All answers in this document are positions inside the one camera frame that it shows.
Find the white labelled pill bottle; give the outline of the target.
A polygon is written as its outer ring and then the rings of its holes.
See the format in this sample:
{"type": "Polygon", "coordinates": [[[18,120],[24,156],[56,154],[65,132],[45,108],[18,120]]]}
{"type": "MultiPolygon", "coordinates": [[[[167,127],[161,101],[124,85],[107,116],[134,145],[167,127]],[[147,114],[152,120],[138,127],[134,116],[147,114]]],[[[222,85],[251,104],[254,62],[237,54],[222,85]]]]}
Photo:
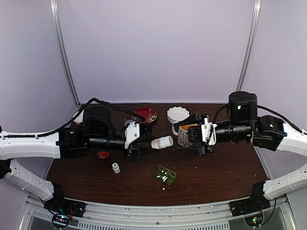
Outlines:
{"type": "Polygon", "coordinates": [[[174,142],[171,136],[160,137],[151,141],[151,147],[157,150],[171,147],[173,144],[174,142]]]}

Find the green pill organizer box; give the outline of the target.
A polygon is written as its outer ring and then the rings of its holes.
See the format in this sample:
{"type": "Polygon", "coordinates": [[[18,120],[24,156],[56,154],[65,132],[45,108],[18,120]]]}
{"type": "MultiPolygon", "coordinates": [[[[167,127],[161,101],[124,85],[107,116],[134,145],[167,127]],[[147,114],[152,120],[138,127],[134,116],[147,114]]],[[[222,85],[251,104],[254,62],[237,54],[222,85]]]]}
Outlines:
{"type": "Polygon", "coordinates": [[[158,171],[154,175],[154,179],[167,186],[173,186],[177,179],[177,173],[162,165],[158,165],[158,171]]]}

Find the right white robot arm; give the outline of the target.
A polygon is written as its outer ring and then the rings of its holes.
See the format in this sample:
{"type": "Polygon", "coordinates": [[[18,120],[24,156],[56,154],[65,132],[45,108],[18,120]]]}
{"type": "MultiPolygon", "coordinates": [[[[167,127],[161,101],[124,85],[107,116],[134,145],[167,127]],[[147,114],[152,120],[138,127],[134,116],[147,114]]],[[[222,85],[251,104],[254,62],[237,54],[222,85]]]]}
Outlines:
{"type": "Polygon", "coordinates": [[[194,114],[174,126],[189,126],[190,142],[203,146],[217,143],[246,141],[255,147],[271,151],[288,151],[302,156],[307,154],[307,133],[283,115],[258,105],[256,94],[233,92],[211,122],[194,114]]]}

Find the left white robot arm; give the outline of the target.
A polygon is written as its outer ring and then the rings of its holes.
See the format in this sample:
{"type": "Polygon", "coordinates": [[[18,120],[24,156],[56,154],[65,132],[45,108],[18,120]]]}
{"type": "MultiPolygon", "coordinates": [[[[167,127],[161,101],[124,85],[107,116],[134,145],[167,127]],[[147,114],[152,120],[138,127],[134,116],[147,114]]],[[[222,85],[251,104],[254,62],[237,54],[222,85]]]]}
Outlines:
{"type": "Polygon", "coordinates": [[[69,209],[59,184],[46,181],[25,169],[17,158],[46,157],[51,159],[76,159],[91,151],[120,150],[124,159],[133,159],[150,152],[139,147],[140,142],[154,139],[150,124],[132,122],[117,132],[111,123],[111,111],[107,107],[94,106],[81,112],[82,121],[74,127],[64,126],[49,133],[14,134],[0,133],[0,177],[14,181],[59,213],[69,209]]]}

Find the patterned mug orange inside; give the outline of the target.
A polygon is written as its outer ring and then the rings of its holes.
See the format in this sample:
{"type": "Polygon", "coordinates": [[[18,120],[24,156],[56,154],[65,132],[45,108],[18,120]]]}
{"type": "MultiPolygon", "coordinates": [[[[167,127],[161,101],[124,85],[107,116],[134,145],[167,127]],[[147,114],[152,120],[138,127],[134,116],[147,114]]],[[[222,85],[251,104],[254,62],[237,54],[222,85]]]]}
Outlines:
{"type": "Polygon", "coordinates": [[[172,125],[172,132],[177,136],[177,142],[182,147],[191,147],[192,142],[189,141],[188,129],[194,125],[174,126],[172,125]]]}

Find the white scalloped bowl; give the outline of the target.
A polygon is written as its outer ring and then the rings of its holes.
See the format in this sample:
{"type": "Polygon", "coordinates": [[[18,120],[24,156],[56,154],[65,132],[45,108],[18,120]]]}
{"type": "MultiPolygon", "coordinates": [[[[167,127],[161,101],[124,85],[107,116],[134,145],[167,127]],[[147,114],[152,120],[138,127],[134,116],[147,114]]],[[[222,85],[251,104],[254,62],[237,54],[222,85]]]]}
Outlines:
{"type": "Polygon", "coordinates": [[[188,117],[189,111],[181,106],[174,106],[167,110],[167,119],[171,124],[183,121],[188,117]]]}

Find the small white bottle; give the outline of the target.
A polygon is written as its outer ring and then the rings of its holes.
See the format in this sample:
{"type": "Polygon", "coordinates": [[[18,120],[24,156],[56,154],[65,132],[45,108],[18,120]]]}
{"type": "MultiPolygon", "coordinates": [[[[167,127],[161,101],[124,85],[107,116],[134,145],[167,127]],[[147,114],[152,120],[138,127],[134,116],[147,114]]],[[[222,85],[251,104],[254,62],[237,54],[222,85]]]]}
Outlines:
{"type": "Polygon", "coordinates": [[[115,163],[112,164],[112,170],[115,174],[120,173],[120,167],[119,167],[118,163],[115,162],[115,163]]]}

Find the orange pill bottle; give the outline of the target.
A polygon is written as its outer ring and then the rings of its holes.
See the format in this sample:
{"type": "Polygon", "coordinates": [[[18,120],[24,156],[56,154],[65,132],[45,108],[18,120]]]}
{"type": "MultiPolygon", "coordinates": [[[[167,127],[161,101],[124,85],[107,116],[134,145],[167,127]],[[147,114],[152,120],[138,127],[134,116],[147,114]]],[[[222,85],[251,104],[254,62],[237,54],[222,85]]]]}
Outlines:
{"type": "Polygon", "coordinates": [[[98,152],[98,156],[101,159],[108,159],[109,156],[110,156],[110,153],[107,152],[107,151],[100,151],[100,152],[98,152]]]}

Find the red floral plate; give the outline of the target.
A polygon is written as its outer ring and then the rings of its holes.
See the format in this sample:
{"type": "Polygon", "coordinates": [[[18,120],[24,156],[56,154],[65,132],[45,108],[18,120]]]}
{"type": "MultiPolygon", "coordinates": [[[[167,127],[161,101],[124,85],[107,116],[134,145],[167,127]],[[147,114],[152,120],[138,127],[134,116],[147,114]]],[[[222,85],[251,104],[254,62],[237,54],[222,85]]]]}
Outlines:
{"type": "Polygon", "coordinates": [[[150,124],[157,119],[157,113],[152,108],[139,108],[135,113],[145,118],[145,121],[141,121],[139,118],[131,116],[132,120],[140,124],[150,124]]]}

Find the small white bowl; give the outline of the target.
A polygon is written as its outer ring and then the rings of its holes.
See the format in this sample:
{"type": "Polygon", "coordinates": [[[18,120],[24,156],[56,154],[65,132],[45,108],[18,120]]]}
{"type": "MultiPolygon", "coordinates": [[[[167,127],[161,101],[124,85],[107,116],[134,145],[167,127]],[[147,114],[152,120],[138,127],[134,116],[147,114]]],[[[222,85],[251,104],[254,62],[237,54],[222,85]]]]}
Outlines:
{"type": "Polygon", "coordinates": [[[79,125],[79,124],[81,124],[82,123],[82,119],[81,118],[76,118],[76,119],[74,119],[74,123],[76,124],[76,125],[79,125]]]}

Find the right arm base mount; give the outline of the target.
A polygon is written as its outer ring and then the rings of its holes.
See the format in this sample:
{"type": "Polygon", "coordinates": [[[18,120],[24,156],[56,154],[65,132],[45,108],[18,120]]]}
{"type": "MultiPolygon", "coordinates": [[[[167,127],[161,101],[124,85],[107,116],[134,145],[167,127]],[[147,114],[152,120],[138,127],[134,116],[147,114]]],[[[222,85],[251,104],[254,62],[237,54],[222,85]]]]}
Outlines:
{"type": "Polygon", "coordinates": [[[261,212],[271,207],[270,201],[264,197],[232,201],[229,205],[233,217],[261,212]]]}

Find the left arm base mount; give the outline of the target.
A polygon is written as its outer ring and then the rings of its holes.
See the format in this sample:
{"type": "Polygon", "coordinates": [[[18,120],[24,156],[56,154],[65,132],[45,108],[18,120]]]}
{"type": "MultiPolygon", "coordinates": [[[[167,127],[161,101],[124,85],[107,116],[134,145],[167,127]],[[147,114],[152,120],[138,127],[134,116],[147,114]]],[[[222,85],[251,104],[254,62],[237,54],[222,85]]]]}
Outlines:
{"type": "Polygon", "coordinates": [[[64,214],[67,216],[82,218],[86,204],[80,201],[74,201],[66,198],[44,201],[44,208],[54,214],[64,214]]]}

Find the right aluminium frame post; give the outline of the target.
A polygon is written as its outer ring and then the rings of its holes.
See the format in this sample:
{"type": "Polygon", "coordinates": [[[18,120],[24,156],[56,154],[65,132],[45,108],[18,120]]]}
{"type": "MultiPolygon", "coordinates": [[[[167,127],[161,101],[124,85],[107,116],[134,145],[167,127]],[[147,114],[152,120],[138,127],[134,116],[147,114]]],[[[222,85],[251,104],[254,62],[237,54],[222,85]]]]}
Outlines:
{"type": "Polygon", "coordinates": [[[249,34],[248,34],[248,40],[247,40],[247,46],[245,55],[243,58],[242,68],[240,71],[240,75],[238,78],[237,86],[235,92],[241,91],[244,85],[244,81],[246,79],[249,64],[252,57],[253,47],[256,41],[259,22],[260,22],[260,15],[261,15],[261,0],[254,0],[253,1],[253,11],[250,21],[250,27],[249,27],[249,34]]]}

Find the aluminium frame post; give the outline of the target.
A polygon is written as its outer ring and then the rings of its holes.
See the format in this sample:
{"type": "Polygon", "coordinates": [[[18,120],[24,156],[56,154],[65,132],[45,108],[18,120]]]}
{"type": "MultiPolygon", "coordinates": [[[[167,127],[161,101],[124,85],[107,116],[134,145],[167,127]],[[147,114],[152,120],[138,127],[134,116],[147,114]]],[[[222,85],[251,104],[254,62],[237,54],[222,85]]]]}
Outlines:
{"type": "Polygon", "coordinates": [[[253,11],[250,21],[250,27],[249,27],[249,34],[248,34],[248,40],[247,40],[247,46],[245,55],[243,58],[242,68],[240,71],[240,75],[238,78],[237,86],[235,92],[241,91],[244,85],[244,81],[246,79],[249,64],[252,57],[253,47],[256,41],[259,22],[260,22],[260,15],[261,15],[261,0],[254,0],[253,1],[253,11]]]}
{"type": "Polygon", "coordinates": [[[65,48],[61,23],[60,23],[60,15],[59,15],[59,7],[58,7],[58,1],[57,0],[50,0],[50,6],[51,6],[51,14],[53,17],[55,30],[57,34],[57,40],[59,45],[59,51],[60,51],[60,57],[64,68],[65,77],[68,82],[69,90],[72,94],[74,104],[78,107],[80,106],[79,97],[77,95],[76,87],[73,82],[71,69],[68,61],[68,56],[65,48]]]}

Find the front aluminium rail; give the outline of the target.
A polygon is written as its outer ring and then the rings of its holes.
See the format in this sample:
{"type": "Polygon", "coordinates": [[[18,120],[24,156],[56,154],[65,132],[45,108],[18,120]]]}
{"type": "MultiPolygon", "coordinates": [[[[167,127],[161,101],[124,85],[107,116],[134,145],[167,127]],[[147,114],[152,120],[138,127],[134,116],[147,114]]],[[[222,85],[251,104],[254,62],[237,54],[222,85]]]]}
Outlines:
{"type": "Polygon", "coordinates": [[[247,219],[263,215],[262,230],[298,228],[286,196],[261,212],[234,216],[230,201],[183,206],[125,206],[86,202],[68,230],[249,230],[247,219]]]}

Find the left aluminium frame post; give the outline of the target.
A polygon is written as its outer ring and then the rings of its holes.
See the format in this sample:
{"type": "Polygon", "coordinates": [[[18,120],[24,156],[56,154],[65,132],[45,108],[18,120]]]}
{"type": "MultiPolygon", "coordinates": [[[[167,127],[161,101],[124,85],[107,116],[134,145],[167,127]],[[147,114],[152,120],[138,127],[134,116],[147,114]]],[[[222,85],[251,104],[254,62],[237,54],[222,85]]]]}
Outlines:
{"type": "Polygon", "coordinates": [[[76,87],[73,82],[71,69],[68,61],[68,56],[65,48],[61,23],[60,23],[60,15],[59,15],[59,7],[58,7],[58,1],[57,0],[50,0],[50,6],[51,6],[51,14],[53,17],[55,30],[57,34],[57,40],[59,45],[59,51],[60,51],[60,57],[64,68],[65,77],[68,82],[69,90],[72,94],[74,104],[78,107],[80,106],[79,97],[77,95],[76,87]]]}

